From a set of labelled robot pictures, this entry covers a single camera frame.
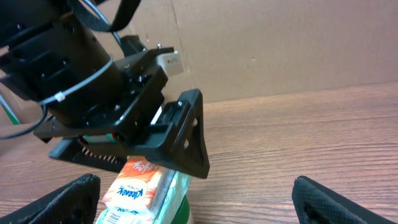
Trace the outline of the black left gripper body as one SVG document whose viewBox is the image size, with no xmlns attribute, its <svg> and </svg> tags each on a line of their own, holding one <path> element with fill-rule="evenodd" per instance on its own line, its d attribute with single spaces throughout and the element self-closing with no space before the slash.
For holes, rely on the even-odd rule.
<svg viewBox="0 0 398 224">
<path fill-rule="evenodd" d="M 34 135 L 43 141 L 63 137 L 83 146 L 134 144 L 164 102 L 168 77 L 156 56 L 176 51 L 158 46 L 139 51 L 136 36 L 122 39 L 123 59 L 108 61 L 92 75 L 40 101 L 54 119 Z"/>
</svg>

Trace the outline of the orange Kleenex tissue pack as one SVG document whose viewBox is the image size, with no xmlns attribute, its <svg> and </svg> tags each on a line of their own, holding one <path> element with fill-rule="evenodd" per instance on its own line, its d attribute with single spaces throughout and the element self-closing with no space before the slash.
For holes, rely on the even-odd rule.
<svg viewBox="0 0 398 224">
<path fill-rule="evenodd" d="M 111 209 L 152 221 L 160 213 L 175 171 L 131 156 L 103 196 Z"/>
</svg>

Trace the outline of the mint green wipes pack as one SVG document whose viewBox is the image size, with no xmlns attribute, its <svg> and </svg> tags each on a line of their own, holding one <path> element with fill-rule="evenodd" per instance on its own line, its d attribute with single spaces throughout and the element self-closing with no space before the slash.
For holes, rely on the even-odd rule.
<svg viewBox="0 0 398 224">
<path fill-rule="evenodd" d="M 186 196 L 190 188 L 192 180 L 192 176 L 179 172 L 175 173 L 160 213 L 153 220 L 141 220 L 138 216 L 107 208 L 101 212 L 96 224 L 171 224 L 184 196 Z"/>
</svg>

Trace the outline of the green lidded jar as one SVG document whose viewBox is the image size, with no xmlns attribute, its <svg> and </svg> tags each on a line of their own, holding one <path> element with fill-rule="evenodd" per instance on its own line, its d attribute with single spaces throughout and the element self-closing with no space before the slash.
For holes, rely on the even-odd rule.
<svg viewBox="0 0 398 224">
<path fill-rule="evenodd" d="M 186 196 L 184 196 L 171 224 L 194 224 L 190 204 Z"/>
</svg>

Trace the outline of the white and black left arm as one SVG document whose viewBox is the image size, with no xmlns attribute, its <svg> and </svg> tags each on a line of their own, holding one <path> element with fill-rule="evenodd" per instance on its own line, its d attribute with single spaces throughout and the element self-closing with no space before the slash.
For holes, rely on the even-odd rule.
<svg viewBox="0 0 398 224">
<path fill-rule="evenodd" d="M 180 66 L 173 47 L 147 49 L 136 35 L 118 38 L 114 60 L 95 37 L 124 29 L 139 6 L 122 1 L 107 23 L 89 1 L 2 1 L 1 83 L 43 115 L 33 134 L 59 138 L 49 156 L 119 172 L 129 156 L 205 179 L 210 170 L 203 134 L 203 95 L 176 101 L 162 94 Z"/>
</svg>

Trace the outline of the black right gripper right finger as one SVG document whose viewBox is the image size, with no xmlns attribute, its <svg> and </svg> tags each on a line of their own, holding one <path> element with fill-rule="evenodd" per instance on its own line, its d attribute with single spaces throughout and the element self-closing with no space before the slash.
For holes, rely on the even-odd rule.
<svg viewBox="0 0 398 224">
<path fill-rule="evenodd" d="M 306 176 L 295 179 L 292 200 L 300 224 L 391 223 Z"/>
</svg>

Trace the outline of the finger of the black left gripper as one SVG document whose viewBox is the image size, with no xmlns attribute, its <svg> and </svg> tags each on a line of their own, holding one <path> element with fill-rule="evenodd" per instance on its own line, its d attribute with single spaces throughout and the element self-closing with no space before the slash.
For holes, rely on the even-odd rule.
<svg viewBox="0 0 398 224">
<path fill-rule="evenodd" d="M 168 102 L 155 124 L 144 129 L 130 155 L 149 162 L 206 179 L 210 162 L 203 130 L 203 95 L 199 89 L 181 93 Z"/>
<path fill-rule="evenodd" d="M 116 173 L 121 171 L 127 161 L 126 157 L 94 154 L 76 139 L 62 139 L 49 152 L 49 158 Z"/>
</svg>

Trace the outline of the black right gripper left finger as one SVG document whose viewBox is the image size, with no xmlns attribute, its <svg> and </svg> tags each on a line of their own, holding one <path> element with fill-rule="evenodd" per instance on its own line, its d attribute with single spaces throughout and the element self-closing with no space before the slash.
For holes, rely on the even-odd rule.
<svg viewBox="0 0 398 224">
<path fill-rule="evenodd" d="M 96 217 L 101 179 L 85 174 L 1 218 L 1 224 L 87 224 Z"/>
</svg>

